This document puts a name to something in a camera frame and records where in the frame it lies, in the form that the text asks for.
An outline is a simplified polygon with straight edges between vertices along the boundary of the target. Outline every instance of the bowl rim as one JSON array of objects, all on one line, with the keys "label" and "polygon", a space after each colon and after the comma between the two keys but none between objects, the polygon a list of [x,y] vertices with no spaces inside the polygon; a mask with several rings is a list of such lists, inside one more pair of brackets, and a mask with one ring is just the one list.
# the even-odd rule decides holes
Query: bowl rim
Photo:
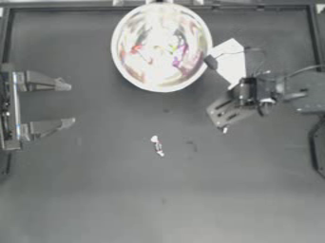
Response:
[{"label": "bowl rim", "polygon": [[126,24],[126,22],[128,21],[128,19],[131,18],[131,16],[134,16],[138,12],[140,12],[144,9],[148,9],[152,7],[152,5],[160,6],[160,5],[169,5],[173,8],[181,9],[182,11],[185,11],[186,13],[189,13],[189,15],[195,19],[195,21],[199,23],[203,32],[206,34],[206,39],[207,39],[207,51],[213,48],[213,37],[211,37],[211,33],[209,30],[209,27],[206,25],[206,22],[202,20],[202,18],[199,17],[199,15],[189,8],[183,7],[182,5],[178,4],[171,4],[171,3],[151,3],[151,4],[146,4],[142,5],[139,7],[136,7],[135,9],[132,9],[126,15],[124,17],[120,19],[114,33],[112,33],[112,42],[111,42],[111,53],[112,53],[112,61],[115,63],[115,66],[119,70],[119,73],[122,74],[122,76],[124,77],[124,79],[131,82],[136,87],[139,87],[140,89],[144,89],[147,91],[152,91],[152,92],[160,92],[160,93],[167,93],[167,92],[174,92],[178,91],[183,88],[186,88],[187,86],[190,86],[197,80],[198,78],[202,76],[203,72],[207,69],[207,65],[205,64],[205,62],[202,63],[199,69],[197,70],[197,72],[193,74],[193,76],[182,83],[173,85],[173,86],[167,86],[167,87],[156,87],[156,86],[150,86],[144,83],[142,83],[126,70],[126,68],[123,67],[120,60],[118,58],[118,51],[116,51],[116,43],[118,43],[118,39],[119,39],[119,35],[120,35],[120,30]]}]

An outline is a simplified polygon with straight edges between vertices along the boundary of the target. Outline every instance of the black cable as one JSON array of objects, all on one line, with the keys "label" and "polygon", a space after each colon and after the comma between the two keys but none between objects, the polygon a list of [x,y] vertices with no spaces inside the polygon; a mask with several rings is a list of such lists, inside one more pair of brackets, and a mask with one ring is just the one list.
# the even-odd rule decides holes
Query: black cable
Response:
[{"label": "black cable", "polygon": [[255,69],[255,71],[251,73],[250,76],[255,76],[258,71],[261,70],[263,64],[265,64],[265,60],[266,60],[266,51],[258,47],[245,47],[242,51],[238,52],[223,52],[222,54],[219,54],[217,57],[214,57],[215,59],[218,59],[219,57],[222,57],[223,55],[237,55],[239,53],[249,53],[249,52],[259,52],[262,54],[262,61],[261,64],[258,66],[258,68]]},{"label": "black cable", "polygon": [[296,70],[294,72],[292,72],[290,74],[288,74],[286,76],[282,77],[282,79],[289,79],[297,75],[300,75],[301,73],[309,71],[309,70],[313,70],[313,69],[317,69],[320,67],[325,67],[325,65],[310,65],[310,66],[306,66],[298,70]]}]

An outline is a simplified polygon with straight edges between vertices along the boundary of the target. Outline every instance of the dark gray floor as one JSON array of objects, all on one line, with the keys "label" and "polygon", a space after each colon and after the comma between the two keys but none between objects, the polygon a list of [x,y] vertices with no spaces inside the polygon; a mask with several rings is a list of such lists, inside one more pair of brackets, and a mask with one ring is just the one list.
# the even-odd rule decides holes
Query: dark gray floor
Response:
[{"label": "dark gray floor", "polygon": [[[267,69],[313,64],[304,11],[199,13],[215,44],[235,37],[267,50]],[[0,185],[0,242],[322,242],[325,180],[308,146],[316,118],[281,105],[221,135],[205,108],[225,84],[210,71],[163,95],[120,78],[110,41],[122,15],[15,16],[11,61],[74,85],[24,95],[24,119],[78,122],[17,154]],[[247,57],[251,68],[258,60]]]}]

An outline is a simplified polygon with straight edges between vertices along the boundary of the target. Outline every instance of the white piece of paper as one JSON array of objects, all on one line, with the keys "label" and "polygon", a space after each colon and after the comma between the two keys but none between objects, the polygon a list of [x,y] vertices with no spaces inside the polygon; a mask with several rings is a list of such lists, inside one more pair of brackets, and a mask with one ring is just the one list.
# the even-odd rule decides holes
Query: white piece of paper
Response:
[{"label": "white piece of paper", "polygon": [[209,54],[218,61],[218,74],[230,83],[229,89],[231,89],[241,78],[246,77],[246,62],[243,46],[233,38],[215,46]]}]

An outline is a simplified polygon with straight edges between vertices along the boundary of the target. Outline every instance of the reflective bowl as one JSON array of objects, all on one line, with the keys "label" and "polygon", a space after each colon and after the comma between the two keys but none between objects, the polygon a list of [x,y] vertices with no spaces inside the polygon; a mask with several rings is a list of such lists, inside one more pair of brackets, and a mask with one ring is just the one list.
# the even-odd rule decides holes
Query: reflective bowl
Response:
[{"label": "reflective bowl", "polygon": [[213,38],[201,17],[175,4],[148,4],[130,11],[114,30],[112,60],[139,88],[173,92],[206,70]]}]

